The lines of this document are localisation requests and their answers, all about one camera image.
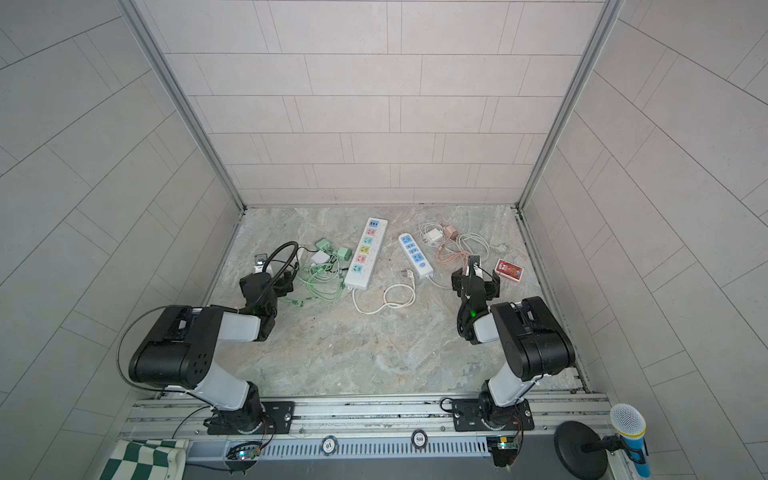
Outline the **short blue power strip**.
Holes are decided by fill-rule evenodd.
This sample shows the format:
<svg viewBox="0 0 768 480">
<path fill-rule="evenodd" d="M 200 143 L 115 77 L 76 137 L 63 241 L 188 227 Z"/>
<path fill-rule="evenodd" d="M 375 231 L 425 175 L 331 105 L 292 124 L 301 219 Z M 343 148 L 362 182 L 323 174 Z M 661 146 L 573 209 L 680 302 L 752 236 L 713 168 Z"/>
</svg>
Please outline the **short blue power strip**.
<svg viewBox="0 0 768 480">
<path fill-rule="evenodd" d="M 434 269 L 411 234 L 403 233 L 398 242 L 419 279 L 432 277 Z"/>
</svg>

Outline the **pink charger plug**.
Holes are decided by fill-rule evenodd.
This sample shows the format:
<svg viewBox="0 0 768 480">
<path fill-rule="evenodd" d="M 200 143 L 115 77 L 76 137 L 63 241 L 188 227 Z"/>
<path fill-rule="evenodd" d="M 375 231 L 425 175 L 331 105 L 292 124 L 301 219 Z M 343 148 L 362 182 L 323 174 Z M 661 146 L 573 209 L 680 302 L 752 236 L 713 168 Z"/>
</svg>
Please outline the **pink charger plug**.
<svg viewBox="0 0 768 480">
<path fill-rule="evenodd" d="M 452 225 L 443 227 L 443 234 L 446 239 L 455 240 L 458 237 L 458 231 Z"/>
</svg>

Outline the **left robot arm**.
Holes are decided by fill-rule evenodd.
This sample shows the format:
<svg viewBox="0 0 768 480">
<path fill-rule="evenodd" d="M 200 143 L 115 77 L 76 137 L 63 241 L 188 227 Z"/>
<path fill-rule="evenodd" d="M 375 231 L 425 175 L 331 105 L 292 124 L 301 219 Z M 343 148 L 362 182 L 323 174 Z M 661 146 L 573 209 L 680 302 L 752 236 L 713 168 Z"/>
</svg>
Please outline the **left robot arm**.
<svg viewBox="0 0 768 480">
<path fill-rule="evenodd" d="M 293 291 L 294 274 L 262 271 L 239 281 L 242 309 L 170 305 L 160 315 L 128 362 L 123 380 L 144 390 L 178 392 L 208 405 L 203 421 L 210 435 L 286 434 L 292 402 L 263 403 L 258 387 L 214 361 L 223 343 L 265 341 L 275 325 L 280 297 Z"/>
</svg>

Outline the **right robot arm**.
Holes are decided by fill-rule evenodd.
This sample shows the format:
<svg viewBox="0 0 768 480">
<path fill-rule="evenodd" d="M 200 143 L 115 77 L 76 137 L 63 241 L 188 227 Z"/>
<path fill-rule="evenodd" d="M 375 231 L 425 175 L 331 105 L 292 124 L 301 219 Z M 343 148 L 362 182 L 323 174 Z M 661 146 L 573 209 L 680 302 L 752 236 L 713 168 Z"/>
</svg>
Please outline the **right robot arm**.
<svg viewBox="0 0 768 480">
<path fill-rule="evenodd" d="M 543 378 L 573 367 L 575 349 L 541 297 L 491 304 L 500 296 L 500 276 L 493 272 L 486 280 L 487 273 L 480 257 L 471 255 L 451 275 L 461 300 L 458 335 L 473 345 L 499 342 L 504 353 L 500 370 L 483 383 L 470 411 L 490 430 L 532 429 L 525 395 Z"/>
</svg>

